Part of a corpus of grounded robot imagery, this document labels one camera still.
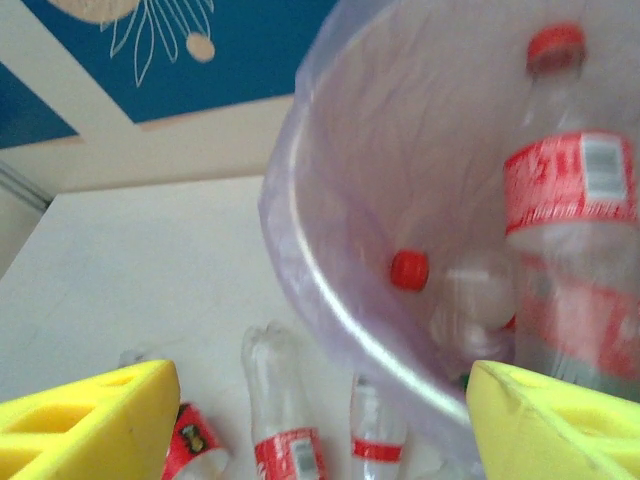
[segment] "plastic bottle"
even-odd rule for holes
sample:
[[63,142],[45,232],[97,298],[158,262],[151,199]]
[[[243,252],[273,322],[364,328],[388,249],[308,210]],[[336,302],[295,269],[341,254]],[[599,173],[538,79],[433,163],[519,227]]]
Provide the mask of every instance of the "plastic bottle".
[[[159,358],[148,350],[126,350],[119,366]],[[200,410],[193,403],[181,403],[161,480],[218,480],[229,458],[229,451]]]
[[637,125],[607,105],[615,92],[582,81],[586,58],[575,24],[529,44],[531,93],[504,168],[507,241],[521,258],[516,363],[629,397],[640,378]]
[[261,480],[328,478],[317,424],[293,335],[277,323],[244,336],[242,363],[251,401],[251,436]]
[[407,440],[407,422],[376,389],[355,376],[351,390],[351,479],[395,480]]
[[516,310],[513,277],[505,252],[484,248],[435,268],[425,254],[403,250],[391,267],[392,282],[399,288],[419,291],[426,284],[432,289],[437,305],[431,336],[456,357],[445,362],[455,379],[466,375],[475,360],[505,361],[512,355],[512,337],[503,328]]

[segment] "white floor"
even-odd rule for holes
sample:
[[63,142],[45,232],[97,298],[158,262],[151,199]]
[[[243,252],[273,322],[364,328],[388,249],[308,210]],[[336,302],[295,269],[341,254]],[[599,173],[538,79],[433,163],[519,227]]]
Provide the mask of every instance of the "white floor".
[[[250,325],[297,332],[332,478],[349,477],[352,372],[330,363],[281,293],[260,234],[261,178],[62,194],[0,281],[0,401],[117,366],[131,348],[172,358],[183,397],[255,478],[240,365]],[[415,443],[406,475],[437,465]]]

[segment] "upright plastic bottle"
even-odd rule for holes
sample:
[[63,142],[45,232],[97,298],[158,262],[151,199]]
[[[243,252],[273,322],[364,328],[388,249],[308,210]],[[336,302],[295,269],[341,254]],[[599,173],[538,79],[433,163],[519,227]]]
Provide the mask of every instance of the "upright plastic bottle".
[[407,422],[363,376],[353,379],[350,423],[351,479],[396,480]]
[[637,395],[638,216],[634,146],[608,100],[581,81],[579,25],[533,37],[532,87],[505,163],[507,240],[520,254],[516,363]]
[[260,480],[327,480],[320,435],[305,394],[295,338],[271,323],[244,336],[242,363]]

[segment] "barcode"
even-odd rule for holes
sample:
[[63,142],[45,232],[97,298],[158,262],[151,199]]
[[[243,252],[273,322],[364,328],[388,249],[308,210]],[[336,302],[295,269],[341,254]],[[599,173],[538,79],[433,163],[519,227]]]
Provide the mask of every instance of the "barcode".
[[624,200],[627,197],[620,141],[585,138],[582,141],[587,196]]
[[318,478],[318,465],[311,439],[305,438],[291,444],[291,453],[296,465],[296,478]]

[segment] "white wall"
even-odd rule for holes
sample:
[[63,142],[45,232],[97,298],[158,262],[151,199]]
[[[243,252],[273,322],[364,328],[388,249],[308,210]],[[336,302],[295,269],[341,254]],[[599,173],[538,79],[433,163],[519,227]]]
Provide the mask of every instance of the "white wall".
[[40,220],[40,212],[0,188],[0,277]]

